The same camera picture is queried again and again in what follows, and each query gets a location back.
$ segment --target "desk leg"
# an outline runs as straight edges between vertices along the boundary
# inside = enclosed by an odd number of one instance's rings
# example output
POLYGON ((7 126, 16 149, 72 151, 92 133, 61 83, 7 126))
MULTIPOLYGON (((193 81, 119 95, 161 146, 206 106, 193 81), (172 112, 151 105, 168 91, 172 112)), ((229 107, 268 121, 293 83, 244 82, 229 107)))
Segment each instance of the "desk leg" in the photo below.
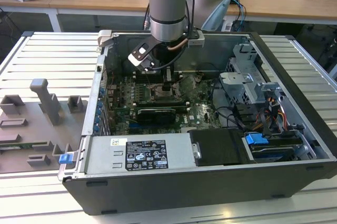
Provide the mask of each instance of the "desk leg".
POLYGON ((51 21, 54 32, 63 32, 63 27, 57 17, 57 10, 50 9, 48 12, 49 20, 51 21))
POLYGON ((101 27, 101 25, 100 25, 100 20, 98 19, 98 16, 97 16, 97 15, 94 15, 94 24, 95 24, 95 27, 96 27, 96 28, 101 27))

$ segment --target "gray plastic part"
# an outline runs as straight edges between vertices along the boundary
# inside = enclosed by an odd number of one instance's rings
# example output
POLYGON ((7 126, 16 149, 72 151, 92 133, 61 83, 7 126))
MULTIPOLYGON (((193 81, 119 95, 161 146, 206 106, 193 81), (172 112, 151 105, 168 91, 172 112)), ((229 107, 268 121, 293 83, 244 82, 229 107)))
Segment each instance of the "gray plastic part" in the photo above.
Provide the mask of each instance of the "gray plastic part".
POLYGON ((32 147, 35 151, 52 151, 54 149, 51 141, 48 141, 46 144, 35 144, 32 147))
MULTIPOLYGON (((57 99, 57 96, 56 96, 55 94, 50 94, 50 96, 51 96, 51 98, 52 98, 53 105, 55 105, 55 106, 57 107, 57 110, 59 111, 60 108, 61 108, 61 105, 60 105, 60 103, 59 103, 59 101, 58 101, 58 99, 57 99)), ((46 113, 46 111, 43 109, 42 104, 38 104, 38 105, 40 106, 41 111, 42 111, 43 113, 46 113)))
POLYGON ((70 146, 70 144, 68 143, 67 146, 65 147, 65 153, 66 152, 72 152, 73 148, 70 146))
POLYGON ((28 122, 25 118, 0 120, 0 128, 20 128, 27 125, 28 122))
POLYGON ((51 164, 46 154, 31 154, 28 156, 27 162, 32 167, 49 166, 51 164))
POLYGON ((6 95, 0 103, 0 108, 6 115, 18 115, 17 106, 25 105, 19 95, 6 95))
POLYGON ((63 151, 60 149, 60 147, 57 144, 55 144, 52 156, 55 158, 55 160, 58 161, 60 159, 61 154, 64 154, 63 151))
POLYGON ((15 143, 21 140, 19 134, 0 135, 0 143, 15 143))
POLYGON ((55 105, 55 101, 53 101, 52 97, 50 96, 47 86, 47 79, 33 79, 29 88, 37 94, 41 101, 43 110, 47 113, 51 123, 53 125, 58 125, 60 121, 58 110, 60 107, 59 105, 55 105))
POLYGON ((5 113, 0 115, 0 120, 7 119, 21 119, 25 118, 28 122, 27 126, 16 128, 1 128, 0 135, 19 134, 21 136, 20 144, 35 142, 51 141, 53 146, 50 150, 37 151, 35 148, 31 149, 11 149, 2 151, 0 155, 0 174, 11 172, 29 172, 29 171, 43 171, 43 170, 57 170, 60 167, 58 160, 52 157, 53 147, 55 144, 62 149, 66 149, 66 145, 70 143, 72 147, 80 144, 81 131, 83 127, 83 120, 87 101, 83 100, 83 113, 70 113, 67 100, 60 101, 60 119, 62 124, 53 126, 47 115, 41 112, 38 102, 27 102, 24 106, 18 106, 17 109, 20 115, 7 116, 5 113), (27 163, 27 156, 31 154, 46 154, 50 160, 50 165, 32 167, 27 163))
POLYGON ((83 112, 83 102, 81 96, 70 96, 68 99, 70 113, 83 112))

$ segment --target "blue latch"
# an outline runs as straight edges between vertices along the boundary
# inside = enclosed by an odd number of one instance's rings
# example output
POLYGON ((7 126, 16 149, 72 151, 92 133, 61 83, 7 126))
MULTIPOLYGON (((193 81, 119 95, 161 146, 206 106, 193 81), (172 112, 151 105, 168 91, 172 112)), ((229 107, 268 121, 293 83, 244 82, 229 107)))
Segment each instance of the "blue latch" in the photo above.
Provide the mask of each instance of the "blue latch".
POLYGON ((61 154, 58 160, 59 164, 72 164, 74 154, 61 154))
POLYGON ((269 141, 262 137, 261 133, 250 133, 246 137, 247 143, 250 144, 268 144, 269 141))

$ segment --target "floor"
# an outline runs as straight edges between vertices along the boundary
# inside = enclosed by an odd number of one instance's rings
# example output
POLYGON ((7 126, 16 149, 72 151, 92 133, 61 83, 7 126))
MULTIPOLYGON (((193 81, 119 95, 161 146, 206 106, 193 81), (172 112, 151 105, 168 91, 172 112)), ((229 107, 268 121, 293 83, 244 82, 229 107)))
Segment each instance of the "floor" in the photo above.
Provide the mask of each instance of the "floor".
MULTIPOLYGON (((22 31, 52 32, 52 26, 48 16, 35 13, 9 13, 10 18, 22 31)), ((101 27, 96 28, 91 15, 60 15, 60 20, 65 32, 98 32, 103 29, 113 30, 141 30, 142 17, 126 16, 99 16, 101 27)), ((276 23, 269 22, 245 22, 244 31, 255 31, 259 34, 272 35, 276 23)), ((326 63, 329 55, 335 52, 335 48, 326 54, 322 52, 330 46, 337 36, 337 27, 326 25, 304 25, 296 36, 297 41, 317 60, 321 65, 326 63)), ((13 26, 9 19, 2 18, 0 23, 0 61, 9 53, 20 32, 13 26)))

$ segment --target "power supply label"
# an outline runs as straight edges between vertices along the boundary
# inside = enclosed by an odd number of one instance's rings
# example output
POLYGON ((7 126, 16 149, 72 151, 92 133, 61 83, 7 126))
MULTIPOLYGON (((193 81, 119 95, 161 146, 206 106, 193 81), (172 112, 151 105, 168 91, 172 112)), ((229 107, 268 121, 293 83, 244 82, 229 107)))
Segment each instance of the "power supply label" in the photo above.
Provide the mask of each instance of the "power supply label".
POLYGON ((127 171, 168 169, 166 143, 162 141, 128 141, 125 168, 127 171))

